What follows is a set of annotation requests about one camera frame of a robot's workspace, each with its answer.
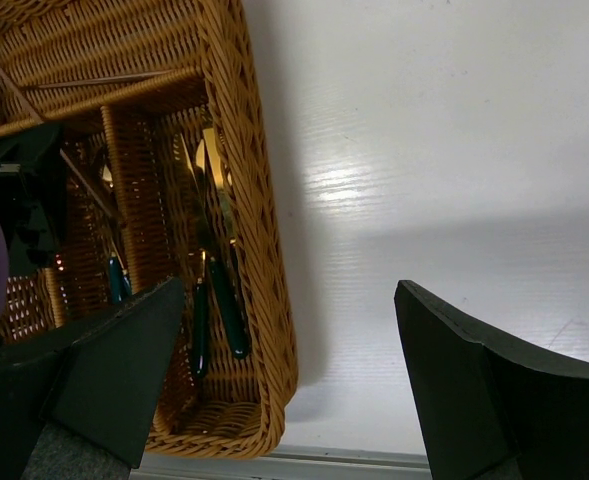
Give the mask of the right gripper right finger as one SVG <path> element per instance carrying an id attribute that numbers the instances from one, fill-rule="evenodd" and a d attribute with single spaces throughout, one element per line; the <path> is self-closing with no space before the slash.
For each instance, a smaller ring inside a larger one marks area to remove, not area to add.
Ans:
<path id="1" fill-rule="evenodd" d="M 395 309 L 435 479 L 589 479 L 589 362 L 399 281 Z"/>

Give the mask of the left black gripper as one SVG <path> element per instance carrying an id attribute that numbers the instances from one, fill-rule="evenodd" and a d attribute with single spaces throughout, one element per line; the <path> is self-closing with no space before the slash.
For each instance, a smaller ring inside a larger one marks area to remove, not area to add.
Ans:
<path id="1" fill-rule="evenodd" d="M 0 137 L 0 226 L 9 275 L 27 277 L 52 265 L 67 233 L 64 127 L 37 125 Z"/>

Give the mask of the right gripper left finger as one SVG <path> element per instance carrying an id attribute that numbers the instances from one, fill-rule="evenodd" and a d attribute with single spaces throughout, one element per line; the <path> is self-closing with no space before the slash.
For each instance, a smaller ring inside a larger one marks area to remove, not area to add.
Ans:
<path id="1" fill-rule="evenodd" d="M 125 479 L 139 467 L 184 306 L 177 278 L 0 347 L 0 479 Z"/>

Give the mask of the gold spoon green handle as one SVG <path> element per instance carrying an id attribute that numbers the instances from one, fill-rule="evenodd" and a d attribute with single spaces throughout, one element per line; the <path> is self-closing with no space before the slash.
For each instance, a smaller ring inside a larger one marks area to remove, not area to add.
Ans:
<path id="1" fill-rule="evenodd" d="M 107 189 L 109 196 L 114 199 L 113 178 L 107 164 L 100 167 L 99 174 L 103 186 Z M 112 233 L 110 234 L 110 254 L 108 257 L 108 277 L 113 304 L 121 303 L 132 294 L 129 272 L 116 242 L 116 228 L 117 226 L 110 227 Z"/>

